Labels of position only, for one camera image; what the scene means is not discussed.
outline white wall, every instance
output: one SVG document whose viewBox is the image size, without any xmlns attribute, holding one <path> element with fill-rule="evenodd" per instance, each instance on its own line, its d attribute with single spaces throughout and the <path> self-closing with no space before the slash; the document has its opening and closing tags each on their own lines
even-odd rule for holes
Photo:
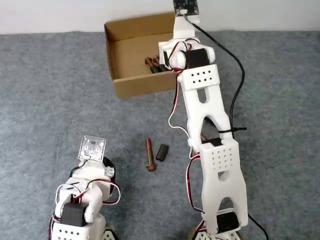
<svg viewBox="0 0 320 240">
<path fill-rule="evenodd" d="M 198 5 L 200 25 L 208 31 L 320 30 L 320 0 L 198 0 Z M 173 0 L 0 0 L 0 34 L 99 32 L 108 20 L 167 11 L 173 11 Z"/>
</svg>

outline white robotic arm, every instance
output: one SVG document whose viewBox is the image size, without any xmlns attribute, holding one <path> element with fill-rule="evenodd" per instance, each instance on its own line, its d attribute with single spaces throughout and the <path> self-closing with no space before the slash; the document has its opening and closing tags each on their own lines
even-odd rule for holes
<svg viewBox="0 0 320 240">
<path fill-rule="evenodd" d="M 176 21 L 173 39 L 159 42 L 158 45 L 160 63 L 177 72 L 177 82 L 181 85 L 188 117 L 188 145 L 195 153 L 190 155 L 191 162 L 201 159 L 203 210 L 195 208 L 192 201 L 190 204 L 202 212 L 203 221 L 193 239 L 202 240 L 208 237 L 237 240 L 239 237 L 236 231 L 248 224 L 247 190 L 240 168 L 239 145 L 233 138 L 230 120 L 224 109 L 218 67 L 213 64 L 215 51 L 212 47 L 200 44 L 199 39 L 195 38 L 194 27 L 190 24 L 195 16 L 192 16 L 193 19 L 186 19 L 187 2 L 197 1 L 174 0 Z M 175 99 L 178 97 L 179 84 L 177 88 Z M 204 103 L 199 100 L 199 89 L 205 90 Z M 205 117 L 213 121 L 219 131 L 219 138 L 201 140 Z M 225 198 L 232 201 L 232 208 L 220 209 Z"/>
<path fill-rule="evenodd" d="M 57 188 L 55 211 L 49 228 L 50 240 L 115 240 L 106 229 L 106 220 L 99 214 L 102 205 L 115 205 L 120 189 L 115 181 L 115 167 L 104 156 L 104 138 L 84 136 L 75 167 L 65 184 Z M 119 192 L 117 201 L 107 202 L 113 188 Z"/>
</svg>

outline circuit board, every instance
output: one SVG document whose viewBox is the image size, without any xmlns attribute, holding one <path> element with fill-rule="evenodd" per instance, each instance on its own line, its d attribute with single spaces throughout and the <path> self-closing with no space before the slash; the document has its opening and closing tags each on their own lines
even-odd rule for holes
<svg viewBox="0 0 320 240">
<path fill-rule="evenodd" d="M 105 148 L 105 138 L 84 135 L 78 154 L 78 159 L 102 163 L 105 154 Z"/>
<path fill-rule="evenodd" d="M 199 15 L 197 0 L 173 0 L 175 15 Z"/>
</svg>

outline open cardboard box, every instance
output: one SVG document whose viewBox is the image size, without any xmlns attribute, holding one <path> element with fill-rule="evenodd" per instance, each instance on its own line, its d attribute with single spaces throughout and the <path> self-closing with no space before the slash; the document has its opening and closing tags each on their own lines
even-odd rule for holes
<svg viewBox="0 0 320 240">
<path fill-rule="evenodd" d="M 151 73 L 145 58 L 159 54 L 158 42 L 173 38 L 175 14 L 162 13 L 104 24 L 107 63 L 119 98 L 166 91 L 176 86 L 176 73 Z"/>
</svg>

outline bolt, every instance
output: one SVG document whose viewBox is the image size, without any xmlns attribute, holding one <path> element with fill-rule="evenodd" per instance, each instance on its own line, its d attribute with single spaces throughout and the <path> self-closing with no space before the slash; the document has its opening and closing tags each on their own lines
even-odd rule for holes
<svg viewBox="0 0 320 240">
<path fill-rule="evenodd" d="M 157 74 L 157 73 L 160 73 L 160 69 L 154 65 L 154 62 L 152 61 L 152 58 L 151 57 L 146 57 L 144 59 L 144 63 L 146 65 L 149 65 L 150 66 L 150 71 L 153 73 L 153 74 Z"/>
<path fill-rule="evenodd" d="M 151 57 L 146 57 L 145 60 L 144 60 L 144 63 L 146 65 L 149 65 L 150 67 L 152 67 L 154 65 L 153 62 L 152 62 Z"/>
<path fill-rule="evenodd" d="M 160 65 L 159 59 L 160 59 L 159 55 L 155 55 L 154 58 L 153 58 L 153 61 L 155 63 L 157 63 L 158 65 Z"/>
<path fill-rule="evenodd" d="M 146 169 L 148 169 L 149 172 L 154 172 L 157 169 L 157 165 L 154 162 L 154 154 L 152 152 L 150 138 L 147 138 L 145 140 L 145 145 L 146 145 L 146 156 L 148 161 L 148 165 L 146 166 Z"/>
<path fill-rule="evenodd" d="M 162 72 L 168 71 L 168 69 L 166 68 L 166 66 L 160 64 L 160 57 L 159 57 L 159 55 L 155 55 L 154 58 L 153 58 L 153 61 L 154 61 L 155 65 L 161 69 Z"/>
</svg>

